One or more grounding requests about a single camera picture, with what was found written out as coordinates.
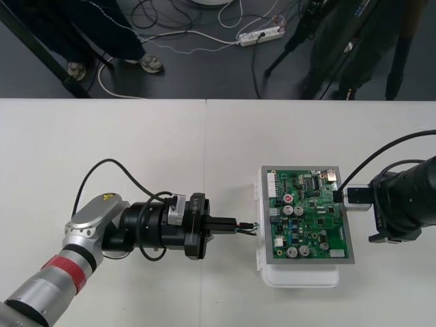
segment circular base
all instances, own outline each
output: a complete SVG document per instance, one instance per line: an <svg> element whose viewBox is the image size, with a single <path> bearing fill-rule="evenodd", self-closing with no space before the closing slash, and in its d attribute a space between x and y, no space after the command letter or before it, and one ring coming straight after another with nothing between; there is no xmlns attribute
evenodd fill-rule
<svg viewBox="0 0 436 327"><path fill-rule="evenodd" d="M192 0L192 1L199 3L200 5L223 5L233 0Z"/></svg>

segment circuit board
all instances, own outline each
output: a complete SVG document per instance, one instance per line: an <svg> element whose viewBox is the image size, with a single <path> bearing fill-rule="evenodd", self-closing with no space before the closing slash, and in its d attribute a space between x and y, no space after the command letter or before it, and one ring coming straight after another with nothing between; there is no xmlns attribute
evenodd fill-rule
<svg viewBox="0 0 436 327"><path fill-rule="evenodd" d="M349 257L334 169L268 170L267 181L274 259Z"/></svg>

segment table surface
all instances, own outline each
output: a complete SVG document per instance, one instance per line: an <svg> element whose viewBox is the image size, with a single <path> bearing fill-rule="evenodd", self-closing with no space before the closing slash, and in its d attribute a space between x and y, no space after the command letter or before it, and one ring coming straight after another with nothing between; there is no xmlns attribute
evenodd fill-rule
<svg viewBox="0 0 436 327"><path fill-rule="evenodd" d="M0 299L58 252L78 186L103 158L151 191L206 192L212 214L254 221L262 165L336 165L345 178L381 145L436 128L430 102L0 100ZM399 159L434 155L434 139L389 150L353 181ZM144 196L114 165L99 168L82 203ZM105 260L57 326L410 326L433 324L436 228L404 245L374 245L371 212L350 213L356 256L328 290L280 290L255 269L255 239L218 236L205 260L135 251Z"/></svg>

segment silver robot arm segment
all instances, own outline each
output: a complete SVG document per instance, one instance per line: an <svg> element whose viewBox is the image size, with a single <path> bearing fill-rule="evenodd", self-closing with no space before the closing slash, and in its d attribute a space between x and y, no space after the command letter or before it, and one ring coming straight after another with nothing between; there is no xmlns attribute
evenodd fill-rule
<svg viewBox="0 0 436 327"><path fill-rule="evenodd" d="M0 302L0 327L53 326L102 263L106 226L118 227L128 207L121 196L104 194L74 215L65 226L62 250Z"/></svg>

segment white power strip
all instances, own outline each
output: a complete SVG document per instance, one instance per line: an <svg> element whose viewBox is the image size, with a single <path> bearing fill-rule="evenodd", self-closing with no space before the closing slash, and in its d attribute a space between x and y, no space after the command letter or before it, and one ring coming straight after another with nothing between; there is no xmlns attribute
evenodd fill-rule
<svg viewBox="0 0 436 327"><path fill-rule="evenodd" d="M265 36L262 36L259 39L258 43L280 39L285 34L285 30L281 29L280 26L276 26L276 27L271 27L269 29L261 29L260 31L256 31L256 32L244 33L239 35L240 45L250 46L252 44L255 44L261 33L265 33Z"/></svg>

